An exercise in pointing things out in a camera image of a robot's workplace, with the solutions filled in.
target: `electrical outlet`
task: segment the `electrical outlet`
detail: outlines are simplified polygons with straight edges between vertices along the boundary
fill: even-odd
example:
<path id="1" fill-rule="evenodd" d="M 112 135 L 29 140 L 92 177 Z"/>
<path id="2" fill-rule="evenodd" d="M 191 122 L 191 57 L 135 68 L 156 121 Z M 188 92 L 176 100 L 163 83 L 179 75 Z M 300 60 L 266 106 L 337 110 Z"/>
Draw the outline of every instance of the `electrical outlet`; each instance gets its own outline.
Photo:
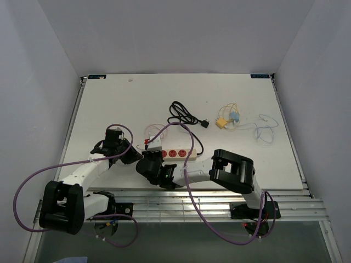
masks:
<path id="1" fill-rule="evenodd" d="M 183 161 L 188 156 L 190 149 L 166 149 L 162 150 L 162 157 L 164 161 Z M 196 150 L 193 149 L 189 157 L 189 161 L 196 160 Z"/>

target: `black plug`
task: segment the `black plug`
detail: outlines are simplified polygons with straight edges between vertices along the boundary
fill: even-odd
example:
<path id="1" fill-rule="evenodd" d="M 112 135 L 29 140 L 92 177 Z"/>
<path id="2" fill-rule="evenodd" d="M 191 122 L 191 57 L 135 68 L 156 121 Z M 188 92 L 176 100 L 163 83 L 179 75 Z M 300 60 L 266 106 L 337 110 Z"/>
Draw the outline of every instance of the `black plug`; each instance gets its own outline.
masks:
<path id="1" fill-rule="evenodd" d="M 206 119 L 204 119 L 203 121 L 200 121 L 200 123 L 201 123 L 201 126 L 203 126 L 205 128 L 207 128 L 208 125 L 210 124 Z"/>

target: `gray wall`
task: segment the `gray wall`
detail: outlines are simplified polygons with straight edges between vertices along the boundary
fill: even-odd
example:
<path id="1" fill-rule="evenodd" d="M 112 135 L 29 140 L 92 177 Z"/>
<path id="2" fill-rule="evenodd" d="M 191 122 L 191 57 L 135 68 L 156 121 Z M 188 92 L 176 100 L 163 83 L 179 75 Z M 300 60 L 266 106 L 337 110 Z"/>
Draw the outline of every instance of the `gray wall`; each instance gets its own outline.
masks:
<path id="1" fill-rule="evenodd" d="M 79 78 L 37 0 L 0 1 L 1 262 L 21 262 L 30 233 L 14 221 L 15 190 L 31 173 L 56 164 Z M 32 226 L 54 171 L 23 189 L 19 215 Z"/>
<path id="2" fill-rule="evenodd" d="M 80 76 L 275 72 L 314 0 L 39 0 Z"/>
<path id="3" fill-rule="evenodd" d="M 308 185 L 325 202 L 344 262 L 351 262 L 350 43 L 350 1 L 316 1 L 276 83 Z"/>

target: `black power cord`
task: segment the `black power cord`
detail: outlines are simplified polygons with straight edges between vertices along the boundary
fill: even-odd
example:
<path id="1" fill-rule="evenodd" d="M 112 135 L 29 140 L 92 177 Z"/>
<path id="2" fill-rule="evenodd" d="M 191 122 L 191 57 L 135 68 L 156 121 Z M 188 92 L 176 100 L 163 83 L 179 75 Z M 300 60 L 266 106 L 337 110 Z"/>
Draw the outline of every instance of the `black power cord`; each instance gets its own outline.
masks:
<path id="1" fill-rule="evenodd" d="M 194 115 L 192 115 L 188 109 L 181 104 L 179 101 L 174 101 L 169 107 L 169 112 L 172 115 L 170 118 L 167 119 L 168 123 L 171 123 L 171 119 L 177 119 L 179 122 L 188 124 L 188 125 L 196 125 L 198 123 L 201 124 L 201 126 L 207 128 L 209 125 L 209 122 L 207 120 L 200 121 L 198 118 L 196 118 Z M 201 152 L 197 153 L 197 155 L 202 155 L 203 154 L 203 145 L 202 142 L 198 139 L 198 137 L 191 132 L 194 136 L 194 138 L 199 142 L 201 146 Z"/>

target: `black wire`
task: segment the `black wire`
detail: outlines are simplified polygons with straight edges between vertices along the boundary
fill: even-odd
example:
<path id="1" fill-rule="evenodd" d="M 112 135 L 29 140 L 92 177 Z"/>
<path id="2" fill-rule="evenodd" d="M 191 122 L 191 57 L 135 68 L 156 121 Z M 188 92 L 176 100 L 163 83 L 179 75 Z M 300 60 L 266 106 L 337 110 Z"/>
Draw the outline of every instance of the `black wire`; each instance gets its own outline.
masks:
<path id="1" fill-rule="evenodd" d="M 184 124 L 188 124 L 188 125 L 196 125 L 199 123 L 199 120 L 193 116 L 187 109 L 186 107 L 181 104 L 179 101 L 174 101 L 172 102 L 172 104 L 169 107 L 169 112 L 172 115 L 172 117 L 167 119 L 168 123 L 171 123 L 171 119 L 177 119 L 179 122 L 184 123 Z M 191 131 L 192 135 L 194 136 L 194 138 L 199 142 L 200 146 L 201 146 L 201 152 L 197 153 L 196 155 L 202 155 L 203 154 L 203 145 L 202 142 L 198 139 L 198 137 Z"/>

